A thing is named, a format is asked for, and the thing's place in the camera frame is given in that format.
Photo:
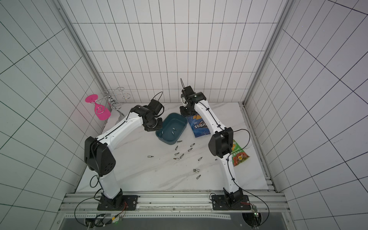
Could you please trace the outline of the teal plastic storage box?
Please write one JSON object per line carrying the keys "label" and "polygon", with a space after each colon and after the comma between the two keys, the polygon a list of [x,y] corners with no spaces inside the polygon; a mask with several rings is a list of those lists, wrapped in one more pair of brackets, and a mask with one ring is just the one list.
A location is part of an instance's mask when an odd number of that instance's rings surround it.
{"label": "teal plastic storage box", "polygon": [[187,126],[187,119],[178,113],[170,113],[163,121],[163,127],[155,132],[156,137],[165,144],[174,145]]}

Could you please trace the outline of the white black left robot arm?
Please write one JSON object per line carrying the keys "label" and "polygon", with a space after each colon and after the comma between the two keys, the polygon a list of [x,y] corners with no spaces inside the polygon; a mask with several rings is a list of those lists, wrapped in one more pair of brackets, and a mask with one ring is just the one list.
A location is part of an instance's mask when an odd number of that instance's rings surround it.
{"label": "white black left robot arm", "polygon": [[105,133],[85,140],[84,161],[96,174],[97,184],[102,189],[99,210],[117,210],[125,203],[123,192],[116,180],[116,160],[112,152],[124,138],[141,126],[147,132],[161,129],[163,119],[160,116],[163,112],[164,106],[151,99],[148,105],[132,107],[125,118]]}

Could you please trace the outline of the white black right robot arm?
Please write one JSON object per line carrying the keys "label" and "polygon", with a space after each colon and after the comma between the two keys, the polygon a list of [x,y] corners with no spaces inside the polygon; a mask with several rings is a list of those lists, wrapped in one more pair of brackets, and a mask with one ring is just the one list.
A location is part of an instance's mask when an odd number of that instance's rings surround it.
{"label": "white black right robot arm", "polygon": [[180,113],[184,117],[200,115],[206,123],[211,139],[208,143],[210,153],[218,157],[221,162],[221,171],[225,180],[224,199],[229,208],[235,207],[243,198],[243,191],[237,185],[234,167],[230,162],[233,147],[233,129],[226,127],[211,109],[202,92],[195,93],[191,86],[182,89],[183,105]]}

